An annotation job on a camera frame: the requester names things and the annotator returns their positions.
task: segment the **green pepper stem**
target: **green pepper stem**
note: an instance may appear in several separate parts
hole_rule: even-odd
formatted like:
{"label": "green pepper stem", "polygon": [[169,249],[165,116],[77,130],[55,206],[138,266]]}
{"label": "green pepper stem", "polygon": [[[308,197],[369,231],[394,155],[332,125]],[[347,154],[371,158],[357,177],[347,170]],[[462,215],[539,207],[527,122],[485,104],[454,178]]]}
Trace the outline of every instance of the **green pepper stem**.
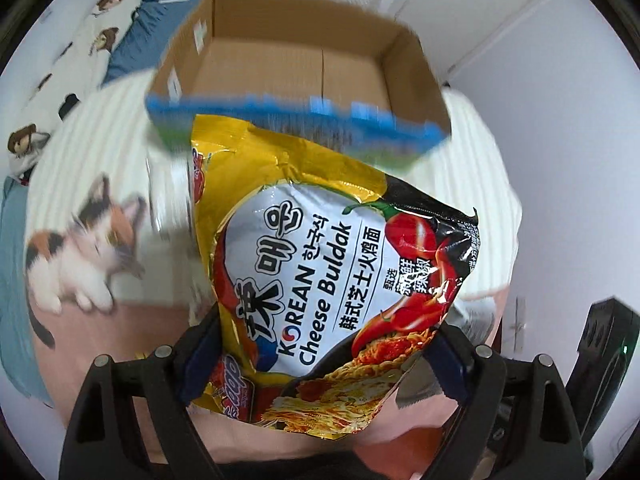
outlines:
{"label": "green pepper stem", "polygon": [[385,222],[388,222],[389,219],[393,218],[399,213],[398,209],[393,207],[391,204],[388,204],[383,200],[376,200],[375,202],[362,202],[358,204],[348,205],[342,210],[342,214],[348,215],[351,211],[353,211],[357,207],[363,207],[363,206],[372,207],[373,209],[377,209],[378,211],[380,211],[382,213],[382,216],[385,217]]}

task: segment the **black device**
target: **black device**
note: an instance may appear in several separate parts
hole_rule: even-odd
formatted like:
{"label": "black device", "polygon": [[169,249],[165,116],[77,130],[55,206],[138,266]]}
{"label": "black device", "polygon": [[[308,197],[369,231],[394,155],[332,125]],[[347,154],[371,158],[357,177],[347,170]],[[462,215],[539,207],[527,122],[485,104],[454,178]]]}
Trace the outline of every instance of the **black device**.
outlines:
{"label": "black device", "polygon": [[[144,360],[115,363],[98,356],[69,422],[60,480],[158,478],[142,443],[133,397],[146,398],[171,478],[232,478],[213,462],[185,409],[204,389],[220,354],[219,323],[212,309],[173,348],[158,347]],[[424,480],[470,478],[505,397],[514,399],[513,409],[491,478],[584,480],[578,425],[549,356],[533,362],[505,359],[488,346],[474,347],[457,327],[443,323],[420,358],[460,405]]]}

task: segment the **package sealed edge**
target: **package sealed edge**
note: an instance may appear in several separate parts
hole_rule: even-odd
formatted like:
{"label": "package sealed edge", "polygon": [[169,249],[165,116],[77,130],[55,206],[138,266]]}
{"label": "package sealed edge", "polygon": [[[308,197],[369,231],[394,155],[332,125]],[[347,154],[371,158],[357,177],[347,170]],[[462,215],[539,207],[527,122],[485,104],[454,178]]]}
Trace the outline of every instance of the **package sealed edge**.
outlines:
{"label": "package sealed edge", "polygon": [[473,270],[477,216],[245,121],[197,116],[191,141],[224,349],[197,403],[323,438],[361,431]]}

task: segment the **teal fabric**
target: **teal fabric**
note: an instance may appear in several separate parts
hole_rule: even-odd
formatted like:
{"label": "teal fabric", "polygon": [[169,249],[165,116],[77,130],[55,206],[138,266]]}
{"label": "teal fabric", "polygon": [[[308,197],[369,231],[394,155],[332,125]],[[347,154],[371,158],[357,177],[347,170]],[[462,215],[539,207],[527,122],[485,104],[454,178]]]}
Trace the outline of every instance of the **teal fabric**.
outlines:
{"label": "teal fabric", "polygon": [[7,177],[0,209],[0,360],[25,396],[51,403],[33,351],[24,286],[27,188]]}

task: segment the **instant noodle packet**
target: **instant noodle packet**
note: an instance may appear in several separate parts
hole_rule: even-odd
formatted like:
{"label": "instant noodle packet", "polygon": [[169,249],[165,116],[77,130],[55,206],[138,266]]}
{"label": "instant noodle packet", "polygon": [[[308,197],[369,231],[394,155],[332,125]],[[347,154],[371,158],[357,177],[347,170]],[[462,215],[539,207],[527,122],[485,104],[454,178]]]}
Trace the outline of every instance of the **instant noodle packet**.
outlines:
{"label": "instant noodle packet", "polygon": [[323,438],[362,430],[474,268],[477,216],[245,121],[197,116],[191,143],[223,343],[195,402]]}

